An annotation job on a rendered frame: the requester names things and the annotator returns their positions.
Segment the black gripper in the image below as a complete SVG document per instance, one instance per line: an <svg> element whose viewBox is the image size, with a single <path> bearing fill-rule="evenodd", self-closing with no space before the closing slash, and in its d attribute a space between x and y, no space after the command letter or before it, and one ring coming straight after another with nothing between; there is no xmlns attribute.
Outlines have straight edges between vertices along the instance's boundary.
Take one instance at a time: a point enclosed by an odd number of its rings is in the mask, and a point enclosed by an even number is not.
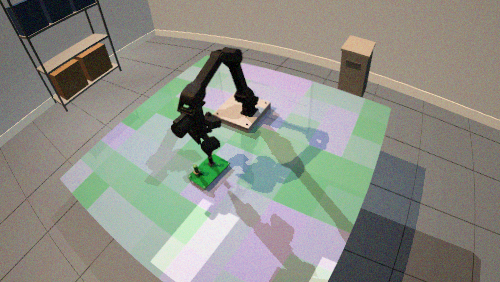
<svg viewBox="0 0 500 282"><path fill-rule="evenodd" d="M193 138L193 140L201 146L201 149L209 156L212 156L212 151L220 147L220 142L214 137L209 136L209 129L207 128L208 121L204 119L203 122L199 124L194 124L194 127L188 132L188 134ZM201 143L201 138L204 140Z"/></svg>

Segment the green circuit board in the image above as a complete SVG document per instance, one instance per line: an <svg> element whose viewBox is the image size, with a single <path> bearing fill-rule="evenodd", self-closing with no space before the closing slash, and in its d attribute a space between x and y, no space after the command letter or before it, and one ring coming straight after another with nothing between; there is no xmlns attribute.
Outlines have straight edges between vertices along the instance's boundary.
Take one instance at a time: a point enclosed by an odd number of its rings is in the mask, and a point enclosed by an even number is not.
<svg viewBox="0 0 500 282"><path fill-rule="evenodd" d="M201 164L193 165L194 171L188 178L205 189L230 163L212 153ZM206 190L206 189L205 189Z"/></svg>

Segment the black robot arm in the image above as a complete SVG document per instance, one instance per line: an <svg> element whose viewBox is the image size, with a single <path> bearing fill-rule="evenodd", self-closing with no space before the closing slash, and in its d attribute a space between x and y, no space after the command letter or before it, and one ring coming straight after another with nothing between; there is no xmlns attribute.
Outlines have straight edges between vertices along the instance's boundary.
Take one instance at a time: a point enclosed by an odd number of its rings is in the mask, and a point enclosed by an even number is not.
<svg viewBox="0 0 500 282"><path fill-rule="evenodd" d="M234 94L235 101L242 103L240 114L253 117L258 110L255 105L258 104L259 97L256 97L246 84L240 65L241 60L242 51L237 48L224 47L222 50L216 50L210 54L210 58L204 67L202 67L198 76L192 82L188 83L180 95L177 111L181 114L171 125L171 131L173 131L175 136L183 138L194 127L194 124L199 124L204 119L208 121L206 125L210 133L212 129L221 127L221 118L210 112L207 112L204 116L202 106L206 103L203 101L206 88L222 62L226 67L229 67L233 77L233 83L236 87ZM184 105L188 105L188 107Z"/></svg>

